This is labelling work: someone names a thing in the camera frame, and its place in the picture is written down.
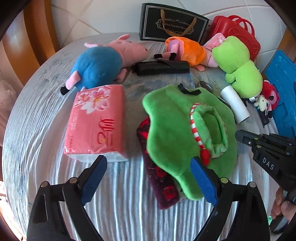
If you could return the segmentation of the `person's right hand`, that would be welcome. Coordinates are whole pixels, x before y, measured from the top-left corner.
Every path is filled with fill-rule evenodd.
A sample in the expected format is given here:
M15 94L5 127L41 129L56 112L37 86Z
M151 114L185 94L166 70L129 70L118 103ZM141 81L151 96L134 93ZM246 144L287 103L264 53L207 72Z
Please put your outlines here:
M276 219L279 215L283 215L288 221L291 221L296 212L296 205L289 201L284 201L282 196L282 188L280 187L275 194L275 200L271 209L272 219Z

